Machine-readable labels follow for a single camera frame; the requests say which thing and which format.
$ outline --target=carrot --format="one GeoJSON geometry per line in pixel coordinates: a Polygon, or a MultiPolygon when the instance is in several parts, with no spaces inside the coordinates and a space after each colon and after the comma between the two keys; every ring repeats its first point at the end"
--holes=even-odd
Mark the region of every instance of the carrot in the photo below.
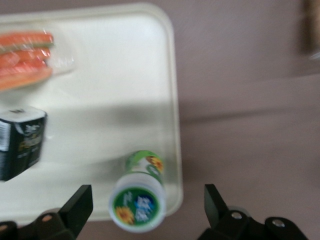
{"type": "Polygon", "coordinates": [[[2,67],[0,68],[0,81],[2,76],[19,74],[19,73],[37,72],[40,69],[43,69],[46,67],[47,65],[45,61],[40,59],[19,62],[12,67],[2,67]]]}
{"type": "Polygon", "coordinates": [[[27,49],[29,47],[50,46],[54,43],[51,33],[45,31],[15,31],[0,35],[0,54],[27,49]]]}
{"type": "Polygon", "coordinates": [[[46,47],[7,52],[0,55],[0,68],[13,67],[17,63],[35,59],[45,60],[49,57],[50,50],[46,47]]]}
{"type": "Polygon", "coordinates": [[[18,88],[44,81],[51,76],[52,71],[52,68],[45,67],[34,72],[24,72],[2,76],[0,77],[0,90],[18,88]]]}

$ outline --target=white label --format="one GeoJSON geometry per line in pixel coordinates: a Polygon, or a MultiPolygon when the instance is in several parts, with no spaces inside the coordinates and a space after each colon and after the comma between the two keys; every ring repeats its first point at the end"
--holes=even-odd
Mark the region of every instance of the white label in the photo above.
{"type": "Polygon", "coordinates": [[[8,151],[10,143],[10,130],[9,123],[0,121],[0,151],[8,151]]]}

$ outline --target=bottle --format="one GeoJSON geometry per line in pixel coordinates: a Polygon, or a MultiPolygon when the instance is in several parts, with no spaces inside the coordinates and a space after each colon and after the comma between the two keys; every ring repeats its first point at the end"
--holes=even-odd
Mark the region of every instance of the bottle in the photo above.
{"type": "Polygon", "coordinates": [[[154,152],[140,150],[126,161],[126,173],[109,199],[109,213],[120,228],[132,233],[155,229],[165,218],[164,164],[154,152]]]}

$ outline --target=plastic tray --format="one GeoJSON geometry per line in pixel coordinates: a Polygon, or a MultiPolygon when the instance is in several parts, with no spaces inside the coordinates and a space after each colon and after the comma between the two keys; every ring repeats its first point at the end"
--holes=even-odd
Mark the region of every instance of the plastic tray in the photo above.
{"type": "Polygon", "coordinates": [[[91,221],[108,220],[109,195],[125,158],[150,150],[165,159],[167,215],[183,199],[174,35],[150,4],[0,17],[8,26],[58,30],[74,67],[36,85],[0,92],[0,110],[32,106],[48,113],[40,162],[0,182],[0,221],[20,224],[60,208],[91,184],[91,221]]]}

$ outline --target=green label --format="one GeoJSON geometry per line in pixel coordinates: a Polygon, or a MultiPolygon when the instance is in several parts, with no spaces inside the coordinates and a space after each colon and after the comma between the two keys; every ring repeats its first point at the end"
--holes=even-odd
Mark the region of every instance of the green label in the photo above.
{"type": "Polygon", "coordinates": [[[113,212],[126,225],[143,226],[159,213],[159,203],[152,192],[133,187],[117,195],[113,202],[113,212]]]}
{"type": "Polygon", "coordinates": [[[162,184],[164,163],[154,152],[142,150],[132,154],[126,161],[127,173],[144,173],[157,179],[162,184]]]}

